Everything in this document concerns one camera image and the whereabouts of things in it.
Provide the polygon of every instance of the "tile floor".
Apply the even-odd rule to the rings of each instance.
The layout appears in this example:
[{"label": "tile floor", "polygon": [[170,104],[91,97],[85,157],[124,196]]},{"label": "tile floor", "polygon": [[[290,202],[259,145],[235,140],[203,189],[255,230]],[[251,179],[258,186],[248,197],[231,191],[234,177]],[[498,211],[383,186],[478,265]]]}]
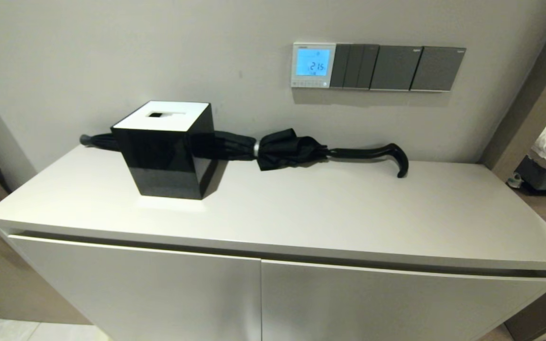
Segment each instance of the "tile floor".
[{"label": "tile floor", "polygon": [[[0,319],[0,341],[111,341],[95,326]],[[499,326],[479,341],[513,341],[507,328]]]}]

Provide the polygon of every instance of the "black umbrella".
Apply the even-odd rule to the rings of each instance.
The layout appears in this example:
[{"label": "black umbrella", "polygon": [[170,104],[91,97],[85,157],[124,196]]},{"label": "black umbrella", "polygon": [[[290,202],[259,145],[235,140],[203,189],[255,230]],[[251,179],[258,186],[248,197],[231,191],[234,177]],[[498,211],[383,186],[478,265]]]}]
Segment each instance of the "black umbrella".
[{"label": "black umbrella", "polygon": [[[255,160],[261,171],[271,171],[285,166],[297,166],[308,162],[318,162],[328,157],[344,159],[373,159],[390,155],[399,164],[398,178],[408,173],[408,158],[403,150],[391,143],[374,149],[328,149],[310,136],[296,136],[294,129],[286,129],[268,134],[259,142],[255,138],[232,134],[214,133],[215,155],[219,160]],[[119,151],[112,134],[96,136],[82,135],[83,145],[93,145],[110,151]]]}]

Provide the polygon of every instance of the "thermostat display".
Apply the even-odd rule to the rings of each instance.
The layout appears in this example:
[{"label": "thermostat display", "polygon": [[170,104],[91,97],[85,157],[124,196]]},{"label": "thermostat display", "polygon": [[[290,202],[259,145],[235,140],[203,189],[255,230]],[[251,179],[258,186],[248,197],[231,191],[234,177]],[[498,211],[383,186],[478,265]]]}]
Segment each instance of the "thermostat display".
[{"label": "thermostat display", "polygon": [[336,44],[294,43],[292,87],[330,87]]}]

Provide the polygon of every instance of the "umbrella handle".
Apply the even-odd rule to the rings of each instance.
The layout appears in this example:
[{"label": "umbrella handle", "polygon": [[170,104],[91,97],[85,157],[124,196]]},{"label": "umbrella handle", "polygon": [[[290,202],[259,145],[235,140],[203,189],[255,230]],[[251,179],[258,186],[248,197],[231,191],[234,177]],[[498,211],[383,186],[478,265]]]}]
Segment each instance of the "umbrella handle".
[{"label": "umbrella handle", "polygon": [[334,148],[328,150],[328,156],[334,158],[354,158],[354,159],[368,159],[368,158],[379,158],[384,155],[390,155],[395,158],[397,164],[399,164],[399,173],[397,173],[398,178],[403,178],[408,174],[408,157],[406,153],[396,145],[395,143],[390,143],[381,148],[374,149],[344,149],[344,148]]}]

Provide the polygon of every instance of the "black tissue box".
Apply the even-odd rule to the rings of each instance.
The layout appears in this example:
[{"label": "black tissue box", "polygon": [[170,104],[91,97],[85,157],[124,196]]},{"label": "black tissue box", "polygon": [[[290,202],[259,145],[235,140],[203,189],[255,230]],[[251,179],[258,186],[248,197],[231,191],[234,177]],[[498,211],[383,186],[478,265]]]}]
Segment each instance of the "black tissue box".
[{"label": "black tissue box", "polygon": [[140,194],[203,199],[217,165],[210,103],[149,101],[111,131]]}]

